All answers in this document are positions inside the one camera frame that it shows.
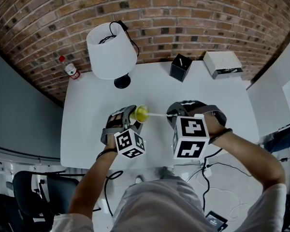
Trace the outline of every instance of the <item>white table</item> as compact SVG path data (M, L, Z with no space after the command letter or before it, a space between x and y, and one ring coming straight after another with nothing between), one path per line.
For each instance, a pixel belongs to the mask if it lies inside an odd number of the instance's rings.
M112 80L92 72L80 81L70 79L61 129L61 164L90 168L103 150L102 129L109 115L128 105L146 105L153 113L166 113L174 102L199 100L216 105L227 116L227 127L251 141L259 140L257 123L240 77L213 80L203 61L193 61L183 83L169 76L171 62L139 64L130 72L131 84L117 89ZM143 125L146 154L136 159L118 156L111 169L142 169L191 162L173 159L174 131L165 117L151 117ZM209 145L203 156L218 148Z

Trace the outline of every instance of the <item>gray wall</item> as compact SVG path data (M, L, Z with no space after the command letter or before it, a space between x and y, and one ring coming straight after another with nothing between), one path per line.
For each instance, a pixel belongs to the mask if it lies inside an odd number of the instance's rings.
M59 161L63 109L0 57L0 158Z

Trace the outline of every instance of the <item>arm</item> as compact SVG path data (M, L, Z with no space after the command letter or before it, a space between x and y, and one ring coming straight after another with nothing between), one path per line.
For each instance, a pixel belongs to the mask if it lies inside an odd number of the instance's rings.
M210 136L225 129L213 115L205 115L205 121ZM232 132L222 135L213 144L225 149L237 158L251 175L263 185L263 191L278 183L285 184L285 171L283 167L265 149Z
M116 148L113 135L108 135L107 142L108 145L104 150ZM78 213L92 219L92 210L102 191L107 172L116 156L116 152L108 152L100 156L93 164L81 182L77 185L68 213Z

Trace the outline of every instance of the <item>black box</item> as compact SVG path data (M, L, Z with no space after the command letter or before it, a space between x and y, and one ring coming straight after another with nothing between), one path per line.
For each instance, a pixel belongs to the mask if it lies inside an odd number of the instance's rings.
M177 54L176 58L172 62L170 76L174 77L178 81L183 82L192 63L192 60L181 54Z

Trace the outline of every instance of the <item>bracelet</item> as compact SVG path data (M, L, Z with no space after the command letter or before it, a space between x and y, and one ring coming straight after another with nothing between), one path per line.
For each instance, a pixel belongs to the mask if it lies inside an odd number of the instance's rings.
M102 152L97 156L96 160L98 160L98 158L99 158L100 156L102 156L102 155L104 155L104 154L106 154L106 153L109 153L109 152L117 152L117 149L116 149L116 148L115 148L115 149L106 149L106 150L102 151Z
M227 132L233 132L233 130L231 128L226 128L223 131L219 132L218 134L216 134L216 136L211 137L208 141L208 144L212 144L218 137L221 137L222 135L226 134Z

